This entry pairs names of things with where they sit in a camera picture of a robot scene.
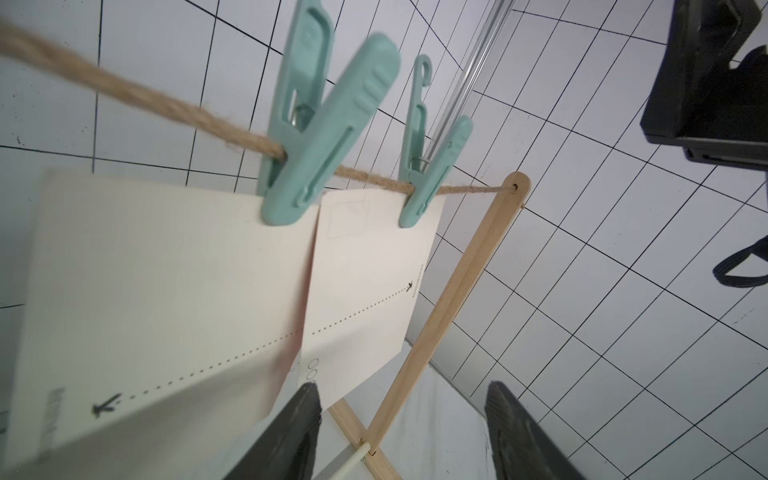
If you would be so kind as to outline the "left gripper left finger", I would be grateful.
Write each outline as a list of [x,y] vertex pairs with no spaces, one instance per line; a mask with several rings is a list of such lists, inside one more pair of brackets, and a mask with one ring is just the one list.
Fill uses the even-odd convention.
[[318,388],[307,382],[225,479],[311,479],[321,415]]

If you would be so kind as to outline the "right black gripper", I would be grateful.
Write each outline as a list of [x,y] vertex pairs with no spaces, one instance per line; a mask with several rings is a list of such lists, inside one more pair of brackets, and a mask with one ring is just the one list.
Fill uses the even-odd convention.
[[666,50],[640,126],[692,162],[767,168],[767,49],[734,56],[757,28],[756,2],[676,1]]

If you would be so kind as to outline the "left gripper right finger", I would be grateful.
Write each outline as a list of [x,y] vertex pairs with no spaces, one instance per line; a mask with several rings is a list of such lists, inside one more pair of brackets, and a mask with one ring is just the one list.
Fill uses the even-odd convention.
[[490,383],[484,411],[497,479],[585,479],[501,381]]

